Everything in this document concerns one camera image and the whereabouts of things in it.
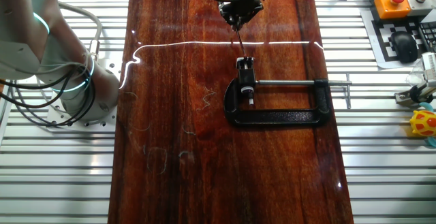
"glossy varnished surface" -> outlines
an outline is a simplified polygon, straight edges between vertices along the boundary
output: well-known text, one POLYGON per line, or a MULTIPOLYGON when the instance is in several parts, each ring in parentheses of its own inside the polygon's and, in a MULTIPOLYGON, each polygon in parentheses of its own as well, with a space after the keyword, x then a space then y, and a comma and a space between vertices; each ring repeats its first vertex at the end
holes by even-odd
MULTIPOLYGON (((243 27, 258 79, 325 78, 313 0, 266 0, 243 27)), ((235 129, 223 95, 242 56, 211 0, 130 0, 109 223, 352 223, 334 118, 235 129)), ((261 88, 257 108, 308 108, 261 88)))

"metal slat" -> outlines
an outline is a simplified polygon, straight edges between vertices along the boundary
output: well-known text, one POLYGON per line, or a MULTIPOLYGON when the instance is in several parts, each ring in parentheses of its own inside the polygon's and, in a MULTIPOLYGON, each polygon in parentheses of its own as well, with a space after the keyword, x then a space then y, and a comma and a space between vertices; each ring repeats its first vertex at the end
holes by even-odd
POLYGON ((428 216, 434 215, 435 201, 401 201, 401 200, 353 200, 352 209, 356 216, 428 216))
POLYGON ((0 167, 112 167, 112 160, 112 154, 2 154, 0 167))
POLYGON ((65 216, 101 216, 108 214, 109 200, 65 201, 65 200, 1 200, 2 214, 25 215, 65 215, 65 216))
POLYGON ((67 224, 106 224, 107 217, 3 217, 0 223, 67 223, 67 224))
POLYGON ((0 199, 105 199, 109 200, 110 183, 98 185, 0 184, 0 199))

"robotic arm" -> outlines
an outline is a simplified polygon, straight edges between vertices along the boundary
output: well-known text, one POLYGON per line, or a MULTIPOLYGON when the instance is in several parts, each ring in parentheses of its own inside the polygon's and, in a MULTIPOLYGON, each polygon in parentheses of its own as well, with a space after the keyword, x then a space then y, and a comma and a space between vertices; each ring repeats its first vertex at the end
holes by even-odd
POLYGON ((119 81, 97 64, 99 34, 87 50, 66 23, 57 0, 0 0, 0 78, 22 80, 33 75, 50 84, 74 71, 74 78, 53 85, 63 108, 76 114, 86 103, 83 121, 109 114, 117 103, 119 81), (95 101, 87 98, 91 89, 95 101))
POLYGON ((228 0, 219 2, 218 8, 225 21, 234 29, 240 30, 264 6, 260 0, 228 0))

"wooden board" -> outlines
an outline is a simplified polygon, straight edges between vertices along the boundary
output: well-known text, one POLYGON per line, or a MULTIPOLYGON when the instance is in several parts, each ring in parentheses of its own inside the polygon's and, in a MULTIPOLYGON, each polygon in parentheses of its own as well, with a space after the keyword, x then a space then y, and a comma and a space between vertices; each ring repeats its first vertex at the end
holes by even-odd
MULTIPOLYGON (((314 0, 266 0, 241 31, 258 79, 326 78, 314 0)), ((241 57, 211 0, 130 0, 109 223, 353 223, 334 118, 236 129, 223 96, 241 57)), ((257 108, 309 108, 262 88, 257 108)))

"metal rod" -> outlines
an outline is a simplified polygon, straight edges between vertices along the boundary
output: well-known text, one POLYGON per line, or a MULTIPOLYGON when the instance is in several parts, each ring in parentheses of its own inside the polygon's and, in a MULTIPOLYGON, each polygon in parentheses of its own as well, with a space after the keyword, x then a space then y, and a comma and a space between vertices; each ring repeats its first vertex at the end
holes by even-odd
MULTIPOLYGON (((258 80, 256 84, 259 85, 314 85, 313 80, 258 80)), ((352 85, 351 81, 328 81, 330 86, 347 86, 352 85)))
POLYGON ((243 41, 242 41, 242 39, 240 38, 240 35, 239 35, 239 30, 238 30, 237 27, 234 27, 234 30, 235 30, 235 32, 236 32, 236 34, 237 34, 237 36, 238 36, 239 44, 240 44, 240 48, 243 49, 244 57, 247 57, 247 54, 245 53, 245 49, 244 49, 244 45, 243 45, 243 41))

